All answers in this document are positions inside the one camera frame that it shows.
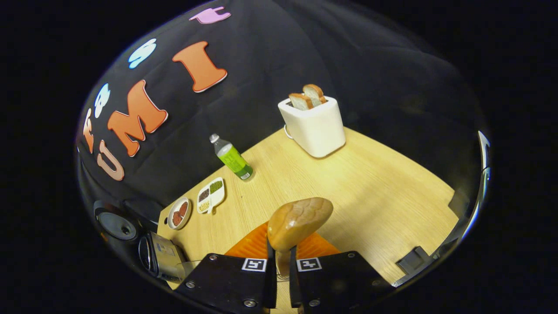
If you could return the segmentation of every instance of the speaker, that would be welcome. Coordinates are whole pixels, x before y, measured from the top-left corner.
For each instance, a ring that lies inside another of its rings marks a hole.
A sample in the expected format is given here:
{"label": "speaker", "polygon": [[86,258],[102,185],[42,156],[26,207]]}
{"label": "speaker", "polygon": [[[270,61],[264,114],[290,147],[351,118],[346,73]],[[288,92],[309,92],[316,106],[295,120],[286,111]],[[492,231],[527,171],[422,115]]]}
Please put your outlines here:
{"label": "speaker", "polygon": [[108,234],[123,241],[134,241],[139,237],[140,222],[118,207],[104,201],[93,204],[95,218]]}

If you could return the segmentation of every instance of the letter m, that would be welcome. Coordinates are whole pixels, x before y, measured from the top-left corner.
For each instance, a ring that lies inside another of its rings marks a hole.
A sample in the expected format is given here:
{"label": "letter m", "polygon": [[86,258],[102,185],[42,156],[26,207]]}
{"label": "letter m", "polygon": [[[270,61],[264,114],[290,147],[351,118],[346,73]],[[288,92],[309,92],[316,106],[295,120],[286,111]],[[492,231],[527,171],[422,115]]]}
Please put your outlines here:
{"label": "letter m", "polygon": [[130,157],[140,150],[140,144],[131,137],[141,141],[146,138],[140,120],[145,124],[145,131],[153,133],[169,117],[165,110],[160,110],[151,101],[145,91],[145,84],[145,80],[141,80],[128,92],[129,115],[114,111],[107,123],[108,129],[116,133]]}

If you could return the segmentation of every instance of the bottle cap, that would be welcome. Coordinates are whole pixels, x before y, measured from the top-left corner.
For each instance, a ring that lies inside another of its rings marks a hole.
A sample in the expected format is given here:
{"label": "bottle cap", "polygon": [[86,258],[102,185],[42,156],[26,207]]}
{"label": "bottle cap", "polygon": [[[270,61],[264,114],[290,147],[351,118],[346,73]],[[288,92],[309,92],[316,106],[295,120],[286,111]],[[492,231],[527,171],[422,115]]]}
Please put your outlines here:
{"label": "bottle cap", "polygon": [[212,144],[217,142],[218,139],[219,139],[219,135],[217,135],[215,133],[213,133],[213,134],[211,134],[211,136],[209,136],[209,141],[211,141]]}

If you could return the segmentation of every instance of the screw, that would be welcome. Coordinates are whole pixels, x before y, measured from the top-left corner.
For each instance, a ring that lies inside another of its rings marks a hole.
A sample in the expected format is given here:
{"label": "screw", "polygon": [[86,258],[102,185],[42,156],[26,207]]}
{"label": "screw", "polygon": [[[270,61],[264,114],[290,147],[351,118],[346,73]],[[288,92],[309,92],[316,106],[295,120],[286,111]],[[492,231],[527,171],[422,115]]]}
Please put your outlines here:
{"label": "screw", "polygon": [[244,306],[255,307],[256,302],[254,300],[246,299],[246,300],[244,300]]}

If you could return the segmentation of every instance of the orange letter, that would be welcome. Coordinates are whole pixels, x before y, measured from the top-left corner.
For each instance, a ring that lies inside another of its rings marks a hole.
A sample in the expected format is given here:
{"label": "orange letter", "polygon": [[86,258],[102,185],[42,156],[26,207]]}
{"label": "orange letter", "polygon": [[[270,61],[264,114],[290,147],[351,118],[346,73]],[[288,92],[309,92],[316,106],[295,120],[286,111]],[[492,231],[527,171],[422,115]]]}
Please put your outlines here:
{"label": "orange letter", "polygon": [[[103,170],[105,170],[105,172],[114,180],[122,181],[122,179],[124,179],[124,168],[122,168],[122,165],[120,165],[118,160],[110,153],[103,140],[101,140],[101,144],[99,145],[99,151],[101,152],[99,155],[97,155],[97,164],[99,165],[99,167],[103,168]],[[107,156],[108,160],[110,160],[110,162],[113,163],[116,167],[116,170],[112,170],[107,165],[107,163],[101,157],[101,154],[105,154]]]}
{"label": "orange letter", "polygon": [[194,80],[192,89],[196,93],[205,91],[227,77],[227,71],[216,68],[205,53],[204,48],[207,45],[207,41],[197,42],[182,49],[172,58],[174,62],[182,62],[186,70],[190,72],[190,76]]}
{"label": "orange letter", "polygon": [[85,140],[87,141],[87,145],[89,145],[89,152],[93,153],[93,134],[91,134],[91,108],[87,110],[87,116],[85,116],[85,123],[83,124],[83,136],[85,136]]}
{"label": "orange letter", "polygon": [[120,141],[126,146],[128,156],[134,157],[140,150],[137,141],[132,141],[133,136],[141,141],[145,141],[140,119],[145,124],[147,133],[153,133],[169,117],[166,110],[160,110],[149,99],[145,91],[145,80],[140,80],[128,92],[128,112],[130,115],[114,111],[108,119],[107,127],[114,131]]}

